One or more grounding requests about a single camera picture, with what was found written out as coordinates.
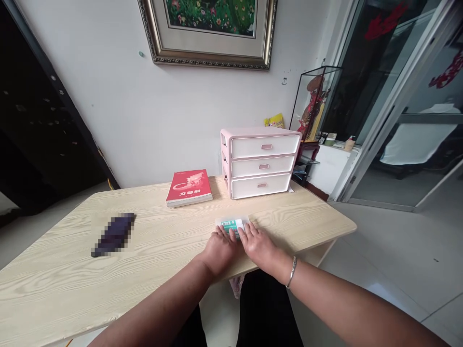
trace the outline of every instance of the gold ornate frame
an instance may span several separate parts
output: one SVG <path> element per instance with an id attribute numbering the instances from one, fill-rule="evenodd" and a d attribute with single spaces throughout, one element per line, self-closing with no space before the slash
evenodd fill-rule
<path id="1" fill-rule="evenodd" d="M 157 30 L 156 18 L 151 0 L 138 0 L 138 5 L 140 6 L 140 13 L 145 26 L 148 44 L 150 45 L 151 56 L 155 64 L 245 68 L 251 70 L 270 69 L 277 0 L 269 0 L 267 6 L 265 45 L 262 58 L 162 49 L 161 38 Z"/>

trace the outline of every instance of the white cloth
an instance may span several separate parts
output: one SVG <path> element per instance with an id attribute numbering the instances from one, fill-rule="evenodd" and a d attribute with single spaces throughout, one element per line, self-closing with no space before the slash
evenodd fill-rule
<path id="1" fill-rule="evenodd" d="M 461 112 L 453 104 L 436 104 L 420 113 Z M 380 161 L 389 165 L 425 163 L 456 127 L 456 124 L 400 124 Z"/>

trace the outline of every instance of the door frame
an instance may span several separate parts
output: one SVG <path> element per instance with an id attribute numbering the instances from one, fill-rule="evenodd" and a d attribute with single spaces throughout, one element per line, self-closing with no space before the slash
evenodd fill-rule
<path id="1" fill-rule="evenodd" d="M 463 4 L 456 0 L 442 0 L 410 55 L 378 117 L 362 145 L 359 159 L 344 186 L 340 200 L 367 206 L 413 211 L 415 207 L 351 198 L 365 172 L 375 158 L 387 135 L 407 106 L 408 101 L 424 78 L 441 49 L 459 27 L 463 18 Z"/>
<path id="2" fill-rule="evenodd" d="M 14 22 L 16 23 L 19 31 L 21 32 L 24 39 L 28 43 L 31 51 L 34 53 L 35 57 L 37 58 L 37 61 L 42 67 L 43 71 L 47 75 L 48 80 L 50 81 L 51 85 L 56 90 L 56 93 L 58 94 L 64 106 L 66 107 L 66 110 L 69 112 L 72 119 L 74 120 L 87 146 L 90 148 L 91 152 L 95 156 L 96 162 L 98 163 L 98 165 L 101 167 L 101 169 L 105 173 L 108 179 L 108 182 L 110 183 L 110 187 L 114 189 L 121 189 L 121 187 L 116 181 L 116 178 L 114 177 L 114 174 L 111 168 L 106 162 L 106 159 L 101 149 L 96 144 L 96 141 L 92 136 L 92 133 L 87 128 L 87 125 L 83 121 L 81 115 L 79 114 L 79 111 L 76 109 L 74 103 L 72 102 L 72 99 L 69 96 L 63 83 L 61 82 L 61 79 L 59 78 L 58 74 L 54 70 L 52 63 L 48 59 L 44 50 L 42 49 L 36 37 L 34 36 L 31 29 L 29 28 L 29 25 L 24 19 L 15 1 L 14 0 L 2 0 L 2 1 L 6 9 L 10 13 L 11 17 L 13 18 Z"/>

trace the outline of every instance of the silver bracelet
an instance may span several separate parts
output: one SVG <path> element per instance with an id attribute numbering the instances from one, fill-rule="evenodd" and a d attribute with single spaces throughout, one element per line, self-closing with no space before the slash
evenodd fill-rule
<path id="1" fill-rule="evenodd" d="M 293 280 L 293 276 L 294 276 L 294 271 L 296 271 L 296 265 L 298 264 L 298 259 L 296 258 L 296 256 L 293 257 L 293 269 L 291 271 L 291 276 L 289 276 L 289 282 L 288 282 L 288 285 L 286 286 L 288 289 L 289 289 L 289 285 L 291 284 L 291 281 Z"/>

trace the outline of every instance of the red book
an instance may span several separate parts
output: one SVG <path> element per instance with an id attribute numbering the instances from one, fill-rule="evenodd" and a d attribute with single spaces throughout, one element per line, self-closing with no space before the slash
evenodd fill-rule
<path id="1" fill-rule="evenodd" d="M 179 207 L 212 200 L 207 172 L 203 170 L 174 173 L 169 194 L 165 200 L 168 207 Z"/>

